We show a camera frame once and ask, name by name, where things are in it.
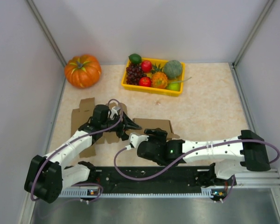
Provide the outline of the brown cardboard box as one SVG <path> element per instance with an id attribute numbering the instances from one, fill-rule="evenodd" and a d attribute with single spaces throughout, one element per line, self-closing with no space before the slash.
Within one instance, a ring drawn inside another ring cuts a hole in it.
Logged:
<path id="1" fill-rule="evenodd" d="M 142 127 L 141 130 L 135 130 L 138 134 L 144 134 L 145 129 L 159 128 L 168 133 L 167 140 L 180 139 L 180 136 L 174 133 L 170 120 L 134 118 L 133 121 Z"/>

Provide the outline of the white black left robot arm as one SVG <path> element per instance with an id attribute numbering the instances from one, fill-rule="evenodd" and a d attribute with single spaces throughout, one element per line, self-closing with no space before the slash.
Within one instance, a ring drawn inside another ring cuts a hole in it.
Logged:
<path id="1" fill-rule="evenodd" d="M 54 202 L 61 192 L 78 183 L 92 185 L 96 181 L 94 166 L 89 162 L 69 163 L 82 151 L 94 145 L 106 132 L 116 133 L 127 140 L 128 130 L 140 130 L 118 105 L 109 108 L 97 105 L 92 116 L 81 125 L 72 137 L 56 150 L 44 155 L 36 155 L 30 163 L 24 189 L 30 193 L 32 201 Z"/>

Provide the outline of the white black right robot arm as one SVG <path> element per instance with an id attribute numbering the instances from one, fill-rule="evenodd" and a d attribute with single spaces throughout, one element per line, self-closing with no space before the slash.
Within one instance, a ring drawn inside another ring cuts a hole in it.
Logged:
<path id="1" fill-rule="evenodd" d="M 271 169 L 264 139 L 251 130 L 239 136 L 215 141 L 166 140 L 161 129 L 148 129 L 146 135 L 132 134 L 130 144 L 140 158 L 160 166 L 216 160 L 208 173 L 215 185 L 243 171 L 265 172 Z"/>

